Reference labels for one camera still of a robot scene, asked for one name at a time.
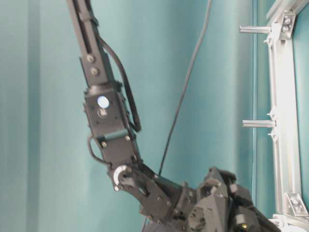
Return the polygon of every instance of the circular light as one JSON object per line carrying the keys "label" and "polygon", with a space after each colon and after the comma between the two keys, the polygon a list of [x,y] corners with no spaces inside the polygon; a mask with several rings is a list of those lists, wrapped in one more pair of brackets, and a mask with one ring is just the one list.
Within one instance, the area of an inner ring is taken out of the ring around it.
{"label": "circular light", "polygon": [[108,101],[108,99],[104,96],[100,96],[98,97],[98,105],[103,108],[103,109],[106,109],[109,105],[110,105],[110,102]]}

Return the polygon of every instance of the aluminum frame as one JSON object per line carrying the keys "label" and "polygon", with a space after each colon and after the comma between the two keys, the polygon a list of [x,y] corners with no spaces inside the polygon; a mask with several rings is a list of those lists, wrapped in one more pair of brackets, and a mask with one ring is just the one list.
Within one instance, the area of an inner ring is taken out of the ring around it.
{"label": "aluminum frame", "polygon": [[265,33],[269,58],[271,120],[244,120],[244,127],[272,128],[276,211],[273,222],[309,232],[309,214],[302,200],[295,91],[293,28],[309,0],[276,0],[266,27],[240,27],[243,33]]}

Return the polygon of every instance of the black cable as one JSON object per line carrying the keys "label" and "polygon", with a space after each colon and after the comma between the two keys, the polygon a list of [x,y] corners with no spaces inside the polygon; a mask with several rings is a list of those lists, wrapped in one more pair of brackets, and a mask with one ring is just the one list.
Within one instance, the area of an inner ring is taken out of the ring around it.
{"label": "black cable", "polygon": [[122,77],[122,80],[123,80],[123,83],[124,83],[125,91],[126,91],[126,96],[127,96],[127,99],[128,99],[129,105],[130,105],[130,109],[131,109],[132,117],[133,117],[133,121],[134,121],[134,124],[131,123],[131,126],[136,132],[139,132],[141,130],[140,117],[139,117],[139,114],[137,112],[137,108],[136,108],[136,105],[135,105],[135,101],[134,101],[134,98],[133,98],[133,94],[132,94],[132,91],[131,91],[129,80],[128,80],[127,75],[126,75],[126,71],[125,71],[119,57],[113,51],[113,49],[99,35],[98,35],[98,39],[99,39],[101,46],[113,58],[113,60],[115,61],[116,65],[117,65],[117,67],[120,71],[120,74],[121,74],[121,77]]}
{"label": "black cable", "polygon": [[168,151],[168,148],[169,148],[170,139],[171,139],[171,136],[173,134],[173,131],[174,131],[174,128],[175,128],[175,125],[176,125],[176,121],[177,121],[177,118],[178,118],[178,114],[179,114],[179,111],[180,111],[180,107],[182,105],[182,102],[183,102],[183,99],[184,99],[184,96],[185,96],[185,92],[186,92],[187,87],[188,87],[188,83],[189,83],[189,80],[190,80],[190,77],[191,77],[191,72],[192,72],[192,69],[193,69],[193,65],[194,65],[194,62],[195,62],[195,60],[197,58],[197,53],[199,51],[199,48],[200,48],[200,46],[201,46],[201,44],[203,42],[203,38],[204,38],[204,36],[206,34],[206,30],[207,30],[208,22],[209,22],[210,8],[211,8],[211,0],[208,0],[203,28],[202,28],[201,34],[199,36],[199,39],[198,39],[198,41],[196,43],[196,46],[194,48],[193,54],[191,56],[190,65],[188,67],[187,74],[186,74],[186,77],[185,77],[185,84],[183,86],[183,91],[182,91],[182,94],[180,96],[180,100],[179,100],[179,103],[178,103],[178,107],[176,109],[176,114],[175,114],[175,117],[174,117],[174,121],[173,121],[172,127],[171,127],[171,129],[169,131],[168,140],[167,140],[167,143],[166,143],[166,146],[165,146],[165,150],[164,150],[164,154],[163,154],[163,157],[162,157],[159,175],[161,175],[161,173],[162,173],[163,164],[164,164],[164,161],[165,161],[165,158],[166,158],[166,154],[167,154],[167,151]]}
{"label": "black cable", "polygon": [[147,217],[145,217],[144,223],[143,223],[143,227],[141,229],[141,232],[144,232],[144,229],[146,227],[146,223],[147,223]]}
{"label": "black cable", "polygon": [[93,137],[92,137],[92,134],[91,134],[91,135],[88,136],[88,139],[87,139],[88,150],[89,150],[89,153],[91,154],[92,158],[94,158],[96,161],[98,161],[98,162],[100,162],[100,163],[102,163],[102,164],[104,164],[104,165],[109,165],[108,162],[106,162],[106,161],[104,161],[104,160],[98,158],[98,157],[95,155],[95,153],[93,152],[92,147],[91,147],[91,140],[92,140],[92,138],[93,138]]}

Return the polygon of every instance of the teal backdrop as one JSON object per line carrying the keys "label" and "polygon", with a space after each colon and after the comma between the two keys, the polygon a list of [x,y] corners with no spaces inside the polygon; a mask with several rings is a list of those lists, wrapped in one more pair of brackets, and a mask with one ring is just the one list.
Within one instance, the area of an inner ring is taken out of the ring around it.
{"label": "teal backdrop", "polygon": [[294,60],[296,78],[296,96],[298,110],[299,151],[303,199],[309,206],[309,5],[298,15],[294,31]]}
{"label": "teal backdrop", "polygon": [[[99,31],[131,82],[142,122],[140,153],[157,171],[207,1],[92,3]],[[272,3],[213,1],[163,170],[164,177],[192,187],[211,166],[234,172],[268,217],[275,210],[271,139],[267,130],[254,135],[241,126],[254,115],[266,119],[270,110],[267,46],[265,35],[240,34],[239,26],[265,25]],[[295,28],[303,176],[309,162],[308,12]],[[86,84],[66,1],[2,1],[0,26],[0,231],[140,231],[138,202],[113,191],[106,168],[86,147]],[[305,178],[303,185],[309,188]]]}

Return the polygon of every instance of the robotic arm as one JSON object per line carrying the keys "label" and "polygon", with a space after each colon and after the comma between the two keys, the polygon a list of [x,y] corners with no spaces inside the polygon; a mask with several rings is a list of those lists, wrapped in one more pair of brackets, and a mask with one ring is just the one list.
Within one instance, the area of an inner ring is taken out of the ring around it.
{"label": "robotic arm", "polygon": [[[88,86],[84,93],[84,109],[91,129],[88,147],[93,158],[107,166],[114,190],[133,195],[141,203],[141,214],[175,231],[278,232],[253,206],[249,191],[235,183],[233,174],[211,168],[203,183],[192,189],[186,183],[180,186],[158,176],[143,163],[136,143],[140,120],[125,70],[117,55],[100,38],[90,0],[67,2]],[[120,69],[133,122],[122,84],[114,79],[104,50]],[[91,139],[100,148],[103,159],[94,155]]]}

